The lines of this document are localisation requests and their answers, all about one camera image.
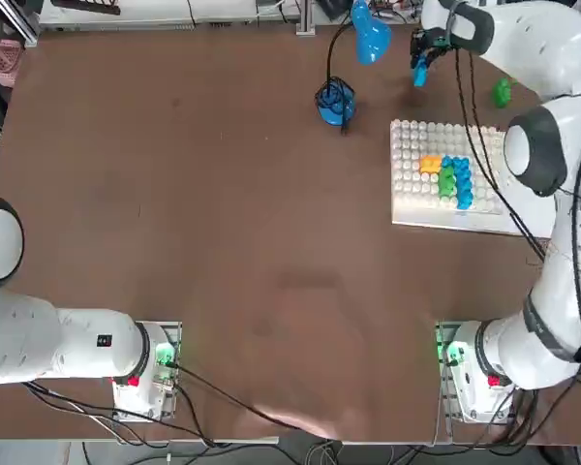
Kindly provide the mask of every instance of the yellow block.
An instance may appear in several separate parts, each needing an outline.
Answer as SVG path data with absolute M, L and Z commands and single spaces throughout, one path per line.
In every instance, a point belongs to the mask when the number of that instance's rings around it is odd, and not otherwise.
M 427 155 L 419 161 L 419 172 L 429 174 L 442 170 L 442 157 L 439 155 Z

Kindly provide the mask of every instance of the blue lamp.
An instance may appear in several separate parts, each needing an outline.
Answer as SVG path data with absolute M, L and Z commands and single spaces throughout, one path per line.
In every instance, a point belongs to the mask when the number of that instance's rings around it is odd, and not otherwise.
M 355 0 L 351 19 L 357 34 L 357 60 L 362 65 L 375 63 L 389 47 L 391 29 L 372 16 L 365 0 Z M 327 80 L 315 96 L 321 118 L 332 126 L 342 126 L 343 131 L 355 113 L 355 92 L 341 78 L 331 75 L 331 52 L 335 41 L 350 26 L 342 24 L 334 35 L 327 54 Z
M 391 29 L 372 16 L 366 2 L 357 0 L 351 9 L 352 24 L 357 33 L 357 60 L 371 65 L 379 60 L 391 42 Z

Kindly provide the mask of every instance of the green block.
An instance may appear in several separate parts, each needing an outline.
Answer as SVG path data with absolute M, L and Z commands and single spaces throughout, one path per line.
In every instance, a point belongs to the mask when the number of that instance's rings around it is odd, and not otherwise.
M 439 171 L 437 186 L 439 187 L 439 197 L 452 197 L 454 195 L 454 167 L 442 168 Z
M 512 100 L 512 87 L 507 78 L 502 77 L 493 87 L 493 103 L 498 109 L 503 109 Z

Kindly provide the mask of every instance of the white pegboard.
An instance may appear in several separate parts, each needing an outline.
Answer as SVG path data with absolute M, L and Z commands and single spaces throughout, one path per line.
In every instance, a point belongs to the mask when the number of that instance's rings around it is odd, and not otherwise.
M 471 132 L 476 152 L 484 161 L 478 129 L 472 127 Z M 481 132 L 504 197 L 535 236 L 550 237 L 555 221 L 553 199 L 537 197 L 509 173 L 503 153 L 504 133 L 485 127 Z M 458 209 L 455 197 L 440 199 L 438 176 L 419 170 L 420 160 L 427 155 L 469 159 L 474 195 L 469 209 Z M 520 235 L 479 169 L 463 126 L 397 119 L 390 125 L 390 161 L 392 223 Z

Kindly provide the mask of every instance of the table surface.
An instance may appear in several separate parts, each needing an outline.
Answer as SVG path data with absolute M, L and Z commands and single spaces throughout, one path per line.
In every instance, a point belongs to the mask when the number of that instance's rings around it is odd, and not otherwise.
M 332 32 L 43 35 L 25 54 L 0 149 L 0 195 L 26 231 L 9 289 L 182 321 L 184 365 L 322 436 L 429 442 L 435 321 L 512 314 L 539 269 L 519 237 L 390 224 L 389 122 L 462 122 L 453 57 L 415 89 L 411 28 L 396 28 L 371 67 L 343 36 L 333 72 L 354 87 L 357 113 L 342 137 L 314 105 Z M 492 108 L 500 74 L 476 62 L 480 119 L 504 128 L 535 98 L 516 86 L 510 108 Z M 281 432 L 184 384 L 209 436 Z M 111 405 L 107 381 L 47 385 Z M 180 401 L 176 422 L 191 425 Z M 457 425 L 454 439 L 478 431 Z M 106 437 L 0 387 L 0 438 Z M 581 388 L 535 439 L 581 444 Z

